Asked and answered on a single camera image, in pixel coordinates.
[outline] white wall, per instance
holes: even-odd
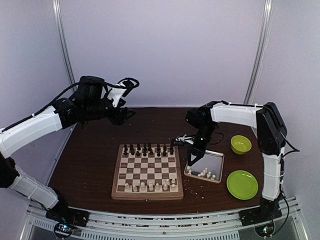
[[[297,196],[312,240],[320,233],[320,2],[278,0],[254,103],[273,101],[300,153],[285,161],[285,189]]]
[[[0,127],[36,112],[69,83],[51,0],[0,3]],[[49,134],[13,158],[45,183],[66,131]],[[28,201],[0,189],[0,239],[18,239]]]
[[[61,1],[75,79],[137,78],[128,106],[242,103],[264,0]]]

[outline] green plate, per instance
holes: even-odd
[[[256,178],[250,172],[243,170],[232,172],[226,180],[226,186],[229,192],[240,200],[252,199],[259,188]]]

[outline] chess pawn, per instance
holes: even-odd
[[[149,182],[149,190],[150,191],[153,191],[154,190],[154,185],[153,185],[153,183],[152,182]]]
[[[145,185],[145,183],[144,182],[142,182],[142,183],[140,183],[140,188],[141,188],[141,190],[146,190],[146,185]]]

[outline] chessboard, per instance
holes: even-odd
[[[129,146],[119,147],[111,193],[113,199],[158,201],[184,197],[177,146],[150,143]]]

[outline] green bowl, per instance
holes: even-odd
[[[231,138],[231,149],[236,154],[243,155],[250,151],[252,145],[248,138],[241,135],[235,135]]]

